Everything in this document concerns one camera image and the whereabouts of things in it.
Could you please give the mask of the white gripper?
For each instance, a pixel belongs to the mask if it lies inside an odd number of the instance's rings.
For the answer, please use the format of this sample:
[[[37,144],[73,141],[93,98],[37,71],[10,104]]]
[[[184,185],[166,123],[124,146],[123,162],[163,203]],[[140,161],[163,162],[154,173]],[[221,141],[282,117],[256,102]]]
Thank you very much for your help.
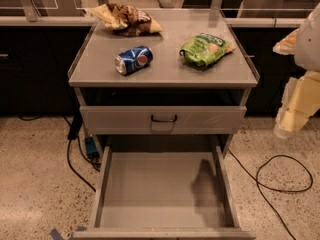
[[[295,63],[307,70],[299,79],[289,79],[276,116],[274,134],[287,139],[300,131],[320,109],[320,4],[308,15],[299,31],[295,29],[275,44],[273,52],[294,54]]]

